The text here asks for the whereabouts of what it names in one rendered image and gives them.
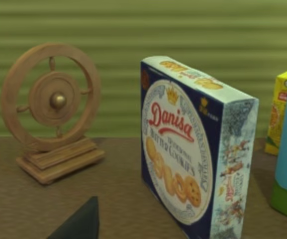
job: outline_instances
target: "green wall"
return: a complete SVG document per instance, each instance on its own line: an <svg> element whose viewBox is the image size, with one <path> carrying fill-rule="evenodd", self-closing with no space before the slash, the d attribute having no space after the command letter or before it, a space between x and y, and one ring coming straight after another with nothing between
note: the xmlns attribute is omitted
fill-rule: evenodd
<svg viewBox="0 0 287 239"><path fill-rule="evenodd" d="M169 55L258 97L257 136L263 136L275 76L287 70L287 0L0 0L0 89L17 57L48 41L73 44L97 65L102 103L89 135L138 136L139 62ZM57 65L85 85L73 63ZM46 63L27 77L19 104L44 71ZM20 118L34 135L55 133L29 113ZM0 135L9 135L1 117Z"/></svg>

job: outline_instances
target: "wooden wheel rim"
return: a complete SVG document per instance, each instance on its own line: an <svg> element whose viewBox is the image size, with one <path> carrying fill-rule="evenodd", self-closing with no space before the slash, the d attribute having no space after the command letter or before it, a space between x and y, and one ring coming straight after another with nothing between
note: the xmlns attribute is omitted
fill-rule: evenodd
<svg viewBox="0 0 287 239"><path fill-rule="evenodd" d="M65 96L66 105L57 110L52 108L50 99L56 92ZM41 76L30 88L29 110L34 119L44 126L60 126L71 119L80 103L77 82L63 72L49 72Z"/></svg>
<svg viewBox="0 0 287 239"><path fill-rule="evenodd" d="M21 125L16 103L20 86L27 73L40 61L49 57L65 56L75 61L82 69L88 88L86 106L79 121L60 138L37 138ZM46 43L25 52L12 65L1 91L1 114L12 135L21 143L39 151L51 151L81 138L93 122L100 103L100 77L93 61L81 50L66 44Z"/></svg>

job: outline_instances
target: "gold crown emblem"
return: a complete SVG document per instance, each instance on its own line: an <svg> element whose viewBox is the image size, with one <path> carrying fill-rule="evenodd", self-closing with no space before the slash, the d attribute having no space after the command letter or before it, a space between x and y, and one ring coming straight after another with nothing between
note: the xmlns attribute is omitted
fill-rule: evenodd
<svg viewBox="0 0 287 239"><path fill-rule="evenodd" d="M171 105L176 105L177 101L178 101L178 94L175 92L174 88L167 88L167 95L168 95L168 102Z"/></svg>
<svg viewBox="0 0 287 239"><path fill-rule="evenodd" d="M201 98L201 105L202 105L203 107L206 107L207 104L208 104L207 99L206 99L205 97L202 97L202 98Z"/></svg>

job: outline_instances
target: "table surface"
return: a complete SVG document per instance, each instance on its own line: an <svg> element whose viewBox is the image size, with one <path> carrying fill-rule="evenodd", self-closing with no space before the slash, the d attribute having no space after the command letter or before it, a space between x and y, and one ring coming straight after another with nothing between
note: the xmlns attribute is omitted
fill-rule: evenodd
<svg viewBox="0 0 287 239"><path fill-rule="evenodd" d="M184 239L141 180L138 138L99 138L105 160L50 186L15 163L20 145L0 137L0 239L45 239L91 196L98 196L100 239ZM243 239L287 239L287 217L270 208L276 157L256 140Z"/></svg>

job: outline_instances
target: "brass knob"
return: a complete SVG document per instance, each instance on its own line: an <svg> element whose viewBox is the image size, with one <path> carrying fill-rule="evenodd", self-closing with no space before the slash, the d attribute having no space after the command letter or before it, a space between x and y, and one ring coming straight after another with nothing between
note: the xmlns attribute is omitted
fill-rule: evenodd
<svg viewBox="0 0 287 239"><path fill-rule="evenodd" d="M50 97L50 106L56 110L60 110L67 103L66 97L61 92L55 92Z"/></svg>

